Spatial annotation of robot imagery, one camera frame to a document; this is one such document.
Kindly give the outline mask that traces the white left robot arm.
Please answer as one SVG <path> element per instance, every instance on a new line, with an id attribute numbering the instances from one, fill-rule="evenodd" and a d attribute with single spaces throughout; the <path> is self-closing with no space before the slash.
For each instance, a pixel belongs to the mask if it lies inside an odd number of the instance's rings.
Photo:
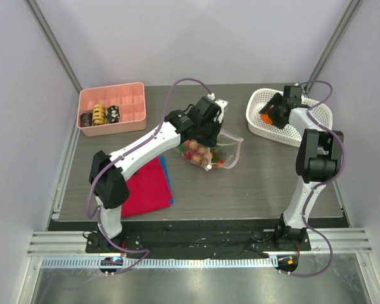
<path id="1" fill-rule="evenodd" d="M 190 140 L 212 148 L 222 128 L 228 102 L 203 96 L 195 105 L 171 111 L 162 122 L 132 144 L 110 154 L 97 152 L 92 159 L 88 201 L 99 206 L 100 245 L 114 253 L 122 245 L 122 205 L 129 198 L 127 181 L 149 161 Z"/>

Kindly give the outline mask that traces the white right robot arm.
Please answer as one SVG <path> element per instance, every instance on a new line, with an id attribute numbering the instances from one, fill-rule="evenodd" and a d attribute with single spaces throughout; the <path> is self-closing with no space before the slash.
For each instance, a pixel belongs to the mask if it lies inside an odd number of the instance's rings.
<path id="1" fill-rule="evenodd" d="M 299 85 L 286 85 L 260 110 L 264 120 L 283 129 L 290 125 L 301 136 L 296 157 L 298 183 L 286 211 L 282 213 L 270 240 L 280 250 L 305 241 L 308 218 L 322 190 L 341 172 L 345 148 L 344 135 L 320 123 L 303 104 Z"/>

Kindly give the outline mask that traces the red yellow lychee bunch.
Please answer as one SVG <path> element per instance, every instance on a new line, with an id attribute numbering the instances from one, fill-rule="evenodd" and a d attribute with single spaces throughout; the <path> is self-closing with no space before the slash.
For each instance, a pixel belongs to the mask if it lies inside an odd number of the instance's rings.
<path id="1" fill-rule="evenodd" d="M 208 148 L 196 141 L 186 141 L 180 145 L 182 156 L 189 162 L 205 170 L 213 167 L 224 166 L 224 144 L 218 143 L 215 147 Z"/>

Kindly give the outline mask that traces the orange fake orange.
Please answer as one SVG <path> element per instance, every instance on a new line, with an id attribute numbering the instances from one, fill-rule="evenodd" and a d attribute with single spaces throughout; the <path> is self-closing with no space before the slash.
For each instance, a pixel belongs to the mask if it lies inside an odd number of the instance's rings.
<path id="1" fill-rule="evenodd" d="M 269 117 L 269 115 L 267 113 L 261 114 L 260 117 L 261 117 L 262 121 L 265 122 L 266 124 L 269 124 L 269 125 L 273 124 L 273 121 L 271 120 L 271 118 Z"/>

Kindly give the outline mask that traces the clear zip top bag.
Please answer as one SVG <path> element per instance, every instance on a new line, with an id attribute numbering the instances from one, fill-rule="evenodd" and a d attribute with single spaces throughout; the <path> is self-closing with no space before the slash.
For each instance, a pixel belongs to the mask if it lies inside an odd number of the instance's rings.
<path id="1" fill-rule="evenodd" d="M 217 144 L 212 148 L 192 140 L 178 145 L 174 151 L 189 163 L 206 171 L 213 168 L 231 169 L 239 161 L 243 141 L 242 137 L 221 130 L 217 137 Z"/>

